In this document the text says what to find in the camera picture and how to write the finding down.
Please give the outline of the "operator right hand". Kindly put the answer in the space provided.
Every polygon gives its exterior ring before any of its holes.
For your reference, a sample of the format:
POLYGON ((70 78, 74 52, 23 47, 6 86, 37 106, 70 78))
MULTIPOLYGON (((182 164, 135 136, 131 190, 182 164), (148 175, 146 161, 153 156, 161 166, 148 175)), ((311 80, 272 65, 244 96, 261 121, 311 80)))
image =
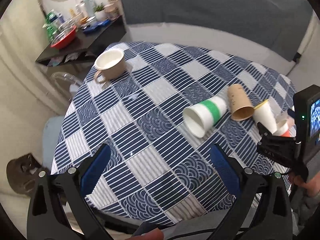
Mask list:
POLYGON ((319 181, 319 172, 307 183, 301 178, 301 176, 296 176, 293 172, 289 173, 289 182, 292 185, 297 185, 298 187, 306 189, 309 197, 316 197, 319 194, 319 181))

